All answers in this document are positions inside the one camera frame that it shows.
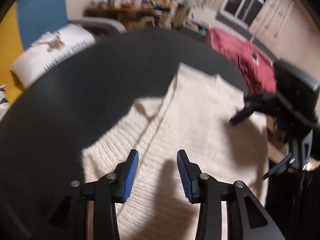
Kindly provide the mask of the cream knit sweater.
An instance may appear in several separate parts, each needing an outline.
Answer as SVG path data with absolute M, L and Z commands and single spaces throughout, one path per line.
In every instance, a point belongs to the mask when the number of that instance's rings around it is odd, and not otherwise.
M 161 98 L 140 98 L 116 125 L 82 151 L 87 182 L 98 180 L 139 153 L 131 196 L 116 206 L 121 239 L 194 239 L 199 206 L 185 197 L 177 152 L 218 181 L 241 180 L 266 201 L 266 116 L 255 113 L 237 126 L 243 93 L 219 75 L 181 64 Z

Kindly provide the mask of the red ruffled quilt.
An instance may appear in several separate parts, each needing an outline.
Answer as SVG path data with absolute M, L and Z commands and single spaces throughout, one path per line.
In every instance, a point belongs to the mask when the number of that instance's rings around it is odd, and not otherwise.
M 276 91 L 272 62 L 254 44 L 219 28 L 208 30 L 206 43 L 237 66 L 250 93 Z

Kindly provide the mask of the low white shelf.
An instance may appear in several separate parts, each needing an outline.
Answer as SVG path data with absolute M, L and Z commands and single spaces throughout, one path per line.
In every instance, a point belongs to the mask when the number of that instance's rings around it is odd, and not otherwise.
M 187 22 L 209 30 L 214 25 L 216 14 L 216 10 L 194 3 L 187 13 Z

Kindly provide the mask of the wooden desk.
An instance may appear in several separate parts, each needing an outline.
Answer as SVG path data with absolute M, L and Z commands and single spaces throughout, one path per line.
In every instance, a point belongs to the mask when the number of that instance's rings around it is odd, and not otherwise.
M 138 7 L 130 4 L 119 8 L 111 5 L 90 6 L 84 10 L 84 16 L 113 19 L 126 30 L 149 26 L 169 29 L 173 3 L 174 0 L 147 0 Z

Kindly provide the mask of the geometric pattern pillow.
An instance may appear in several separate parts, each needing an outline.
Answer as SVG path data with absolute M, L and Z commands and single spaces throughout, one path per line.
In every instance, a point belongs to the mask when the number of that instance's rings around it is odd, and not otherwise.
M 3 119 L 3 116 L 7 113 L 10 106 L 11 105 L 7 100 L 6 85 L 1 85 L 0 86 L 0 120 Z

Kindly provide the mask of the white deer print pillow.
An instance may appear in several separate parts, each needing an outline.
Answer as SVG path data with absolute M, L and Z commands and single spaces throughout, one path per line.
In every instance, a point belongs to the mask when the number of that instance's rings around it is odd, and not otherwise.
M 89 31 L 78 24 L 68 24 L 39 37 L 13 62 L 10 70 L 26 89 L 56 65 L 93 44 L 95 38 Z

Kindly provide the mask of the grey yellow blue sofa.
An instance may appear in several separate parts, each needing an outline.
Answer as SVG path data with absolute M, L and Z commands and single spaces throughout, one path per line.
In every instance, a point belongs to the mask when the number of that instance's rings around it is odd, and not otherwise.
M 55 32 L 68 24 L 78 24 L 97 39 L 122 34 L 125 27 L 116 20 L 78 16 L 70 18 L 67 0 L 16 0 L 1 21 L 1 85 L 6 85 L 12 105 L 25 88 L 10 68 L 33 42 L 46 32 Z

